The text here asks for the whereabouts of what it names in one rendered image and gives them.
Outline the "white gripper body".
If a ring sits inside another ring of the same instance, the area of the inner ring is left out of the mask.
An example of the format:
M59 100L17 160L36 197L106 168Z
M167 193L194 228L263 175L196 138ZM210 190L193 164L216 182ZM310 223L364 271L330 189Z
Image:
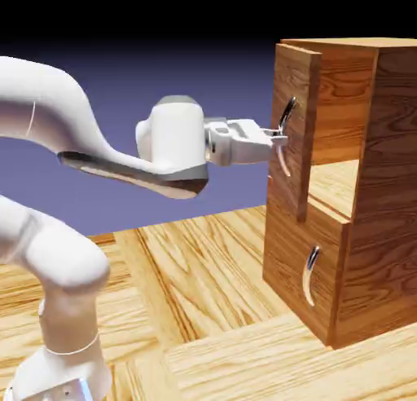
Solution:
M272 141L252 119L227 121L231 131L230 162L249 165L268 161L272 156Z

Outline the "short wooden cabinet door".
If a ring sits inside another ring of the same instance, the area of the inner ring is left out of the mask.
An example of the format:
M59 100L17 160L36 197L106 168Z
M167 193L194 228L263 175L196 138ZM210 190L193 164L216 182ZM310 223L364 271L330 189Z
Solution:
M350 221L310 197L304 222L266 205L263 279L327 346L336 338L336 311L349 241ZM314 306L302 290L302 274L312 248L320 254L310 281Z

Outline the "tall wooden cabinet door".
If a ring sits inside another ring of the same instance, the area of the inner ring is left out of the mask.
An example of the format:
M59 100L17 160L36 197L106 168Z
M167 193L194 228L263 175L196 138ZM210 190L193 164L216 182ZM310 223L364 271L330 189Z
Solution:
M299 222L305 221L307 212L320 62L321 55L313 51L285 44L275 48L271 129L278 129L292 96L296 96L296 106L284 129L288 144L283 154L291 176L284 174L274 148L269 164L267 212L283 209Z

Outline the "light wood cabinet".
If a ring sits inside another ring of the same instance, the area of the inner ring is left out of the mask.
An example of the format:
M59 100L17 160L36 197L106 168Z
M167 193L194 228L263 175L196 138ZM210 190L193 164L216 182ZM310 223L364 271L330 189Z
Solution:
M417 322L417 39L278 44L321 55L308 199L350 221L338 349Z

